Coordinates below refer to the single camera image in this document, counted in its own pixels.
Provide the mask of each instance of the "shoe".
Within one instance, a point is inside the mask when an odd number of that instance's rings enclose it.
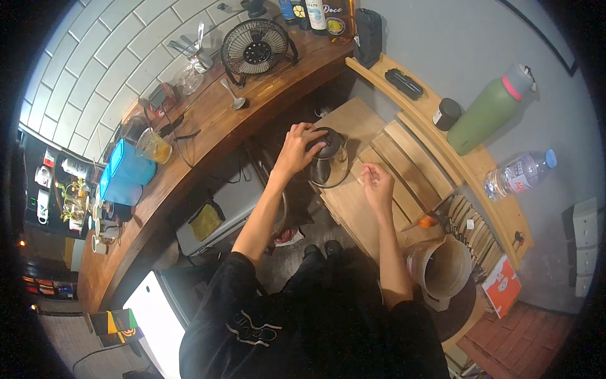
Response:
[[[313,244],[307,245],[305,247],[305,249],[303,250],[303,257],[305,258],[305,257],[307,257],[307,255],[309,255],[313,252],[319,252],[320,254],[322,253],[316,245],[313,245]]]
[[[326,256],[330,257],[331,255],[341,253],[343,251],[343,247],[337,240],[330,240],[324,243],[324,251],[326,252]]]

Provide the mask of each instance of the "fan grille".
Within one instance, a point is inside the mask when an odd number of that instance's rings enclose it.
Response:
[[[273,21],[252,19],[232,29],[221,46],[221,60],[238,75],[267,72],[288,52],[288,35]]]

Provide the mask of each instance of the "book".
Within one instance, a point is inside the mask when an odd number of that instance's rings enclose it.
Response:
[[[503,318],[522,289],[520,279],[505,254],[482,283],[482,288],[497,316]]]

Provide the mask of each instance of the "green water bottle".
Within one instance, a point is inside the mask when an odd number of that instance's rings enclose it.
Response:
[[[469,153],[513,117],[533,86],[530,68],[512,64],[503,77],[488,83],[448,131],[446,140],[457,154]]]

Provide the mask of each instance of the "glass kettle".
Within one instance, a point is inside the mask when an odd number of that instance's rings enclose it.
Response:
[[[320,188],[336,187],[349,173],[345,149],[347,136],[328,127],[321,127],[318,130],[328,130],[328,133],[311,142],[308,147],[318,142],[325,142],[326,146],[311,161],[310,181]]]

